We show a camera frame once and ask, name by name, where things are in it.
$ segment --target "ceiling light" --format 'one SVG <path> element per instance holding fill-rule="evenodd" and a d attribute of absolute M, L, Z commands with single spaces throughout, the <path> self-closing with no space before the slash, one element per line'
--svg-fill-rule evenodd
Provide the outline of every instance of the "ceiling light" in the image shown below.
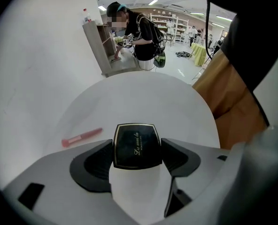
<path fill-rule="evenodd" d="M 106 9 L 103 6 L 98 7 L 101 11 L 106 11 Z"/>
<path fill-rule="evenodd" d="M 152 2 L 149 3 L 149 5 L 153 5 L 154 3 L 156 3 L 158 0 L 154 0 Z"/>
<path fill-rule="evenodd" d="M 216 23 L 212 23 L 213 25 L 216 25 L 216 26 L 218 26 L 218 27 L 221 27 L 221 28 L 224 28 L 224 26 L 222 26 L 222 25 L 218 25 L 218 24 L 216 24 Z"/>
<path fill-rule="evenodd" d="M 229 19 L 229 18 L 225 18 L 225 17 L 221 17 L 221 16 L 217 16 L 217 15 L 216 15 L 216 17 L 232 22 L 232 19 Z"/>
<path fill-rule="evenodd" d="M 190 14 L 194 14 L 194 15 L 205 15 L 204 13 L 190 13 Z"/>

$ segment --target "black cap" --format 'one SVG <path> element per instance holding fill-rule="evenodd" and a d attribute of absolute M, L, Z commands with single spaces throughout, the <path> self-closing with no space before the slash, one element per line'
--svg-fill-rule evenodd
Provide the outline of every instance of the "black cap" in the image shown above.
<path fill-rule="evenodd" d="M 119 9 L 120 3 L 119 2 L 112 2 L 107 7 L 107 16 L 108 17 L 116 17 L 117 10 Z"/>

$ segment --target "black t-shirt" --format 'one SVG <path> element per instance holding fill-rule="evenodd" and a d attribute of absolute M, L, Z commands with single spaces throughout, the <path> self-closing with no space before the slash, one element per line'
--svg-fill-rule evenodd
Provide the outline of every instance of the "black t-shirt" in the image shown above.
<path fill-rule="evenodd" d="M 153 40 L 154 35 L 151 29 L 151 23 L 148 19 L 142 18 L 140 21 L 140 31 L 138 30 L 137 17 L 140 13 L 129 12 L 129 24 L 126 27 L 125 35 L 132 34 L 134 40 L 143 38 L 146 41 Z M 155 57 L 156 47 L 153 43 L 145 45 L 135 45 L 134 56 L 140 61 L 151 60 Z"/>

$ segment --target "pink tube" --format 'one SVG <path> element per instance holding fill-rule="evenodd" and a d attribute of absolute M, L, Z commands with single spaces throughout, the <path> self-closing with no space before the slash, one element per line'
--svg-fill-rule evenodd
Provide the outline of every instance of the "pink tube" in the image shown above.
<path fill-rule="evenodd" d="M 67 148 L 71 144 L 79 142 L 79 141 L 87 139 L 87 138 L 90 138 L 90 137 L 100 133 L 101 131 L 102 131 L 102 128 L 100 127 L 100 128 L 95 129 L 95 130 L 92 130 L 92 131 L 89 131 L 89 132 L 86 132 L 86 133 L 82 133 L 81 135 L 72 137 L 70 139 L 63 139 L 62 140 L 62 146 Z"/>

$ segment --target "brown pants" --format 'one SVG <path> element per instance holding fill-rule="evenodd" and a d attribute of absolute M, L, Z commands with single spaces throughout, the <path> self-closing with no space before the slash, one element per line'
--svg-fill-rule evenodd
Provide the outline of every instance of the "brown pants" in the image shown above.
<path fill-rule="evenodd" d="M 231 149 L 266 128 L 253 96 L 221 50 L 193 88 L 213 113 L 221 148 Z"/>

